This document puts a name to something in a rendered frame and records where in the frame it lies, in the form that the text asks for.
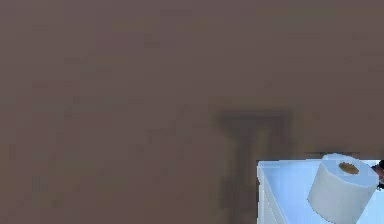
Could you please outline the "white toilet paper roll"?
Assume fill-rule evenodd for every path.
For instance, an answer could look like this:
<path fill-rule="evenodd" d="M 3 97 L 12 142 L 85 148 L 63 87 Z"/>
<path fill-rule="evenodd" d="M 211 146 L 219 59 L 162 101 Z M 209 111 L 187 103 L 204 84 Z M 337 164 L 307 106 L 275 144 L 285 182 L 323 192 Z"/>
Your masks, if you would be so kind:
<path fill-rule="evenodd" d="M 326 154 L 320 160 L 307 200 L 333 224 L 357 224 L 379 184 L 370 165 L 351 156 Z"/>

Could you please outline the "white toilet tank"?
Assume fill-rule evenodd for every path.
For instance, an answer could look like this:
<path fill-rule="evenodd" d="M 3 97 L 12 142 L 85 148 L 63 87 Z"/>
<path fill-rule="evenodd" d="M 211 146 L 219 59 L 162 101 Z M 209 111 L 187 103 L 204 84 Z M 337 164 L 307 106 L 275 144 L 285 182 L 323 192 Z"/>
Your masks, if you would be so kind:
<path fill-rule="evenodd" d="M 319 163 L 319 159 L 260 161 L 257 224 L 332 224 L 307 200 Z"/>

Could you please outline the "black and brown object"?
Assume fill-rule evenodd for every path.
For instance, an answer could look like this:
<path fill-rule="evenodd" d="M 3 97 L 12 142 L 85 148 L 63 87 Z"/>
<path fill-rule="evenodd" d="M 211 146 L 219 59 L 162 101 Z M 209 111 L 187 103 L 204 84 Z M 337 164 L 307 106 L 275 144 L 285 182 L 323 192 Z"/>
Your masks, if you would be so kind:
<path fill-rule="evenodd" d="M 372 169 L 379 176 L 379 183 L 377 185 L 377 189 L 384 190 L 384 160 L 381 160 L 378 164 L 372 166 Z"/>

